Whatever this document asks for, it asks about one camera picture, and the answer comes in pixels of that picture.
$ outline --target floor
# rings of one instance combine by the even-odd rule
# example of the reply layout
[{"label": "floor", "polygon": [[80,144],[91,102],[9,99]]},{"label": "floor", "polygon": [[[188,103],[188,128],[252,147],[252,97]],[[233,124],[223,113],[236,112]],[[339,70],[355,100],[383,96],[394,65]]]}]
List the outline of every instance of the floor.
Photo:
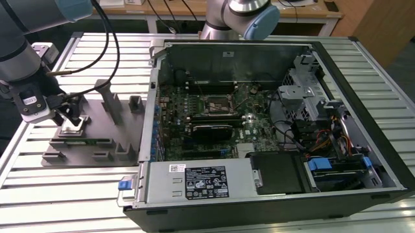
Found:
[{"label": "floor", "polygon": [[[147,23],[144,20],[113,20],[113,28],[120,33],[148,33]],[[195,21],[179,22],[183,33],[196,33],[197,25]],[[43,41],[52,42],[59,51],[64,50],[67,42],[73,32],[103,32],[103,26],[99,20],[81,20],[77,23],[67,24],[60,27],[44,30],[40,33],[32,34],[27,37],[31,43]],[[168,33],[165,27],[159,25],[159,32]],[[395,79],[396,83],[415,101],[415,42],[408,42],[407,47],[402,51],[394,64],[387,68],[387,72]],[[8,141],[19,127],[21,118],[13,104],[0,97],[0,156],[7,147]]]}]

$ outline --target connector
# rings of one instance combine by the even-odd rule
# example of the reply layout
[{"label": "connector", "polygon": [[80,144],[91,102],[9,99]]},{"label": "connector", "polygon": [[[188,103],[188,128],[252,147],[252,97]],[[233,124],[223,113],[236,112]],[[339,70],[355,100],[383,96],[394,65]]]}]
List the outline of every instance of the connector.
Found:
[{"label": "connector", "polygon": [[171,33],[177,34],[176,29],[173,29],[172,27],[168,27],[168,30]]}]

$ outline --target orange wire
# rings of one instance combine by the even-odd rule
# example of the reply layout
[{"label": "orange wire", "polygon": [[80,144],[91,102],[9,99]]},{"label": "orange wire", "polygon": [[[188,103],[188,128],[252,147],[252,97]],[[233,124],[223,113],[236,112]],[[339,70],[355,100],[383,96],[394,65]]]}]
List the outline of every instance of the orange wire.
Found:
[{"label": "orange wire", "polygon": [[319,139],[320,134],[322,134],[323,132],[327,132],[327,131],[330,131],[330,130],[320,130],[320,131],[319,131],[319,133],[318,133],[318,141],[316,141],[316,143],[319,143],[319,140],[320,140],[320,139]]}]

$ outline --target motherboard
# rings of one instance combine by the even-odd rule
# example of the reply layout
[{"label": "motherboard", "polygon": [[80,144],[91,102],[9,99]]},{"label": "motherboard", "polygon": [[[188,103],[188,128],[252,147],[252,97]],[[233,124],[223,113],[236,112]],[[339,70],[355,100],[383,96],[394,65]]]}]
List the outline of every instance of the motherboard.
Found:
[{"label": "motherboard", "polygon": [[244,152],[279,150],[268,94],[255,83],[160,86],[165,148],[160,160],[239,158],[244,154],[237,147],[248,147]]}]

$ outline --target warning symbol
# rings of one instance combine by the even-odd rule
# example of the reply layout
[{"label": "warning symbol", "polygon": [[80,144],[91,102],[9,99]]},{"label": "warning symbol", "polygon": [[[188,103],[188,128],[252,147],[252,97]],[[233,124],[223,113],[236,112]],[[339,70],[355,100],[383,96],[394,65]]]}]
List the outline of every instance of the warning symbol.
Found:
[{"label": "warning symbol", "polygon": [[188,181],[185,183],[187,188],[195,188],[195,182],[193,181]]}]

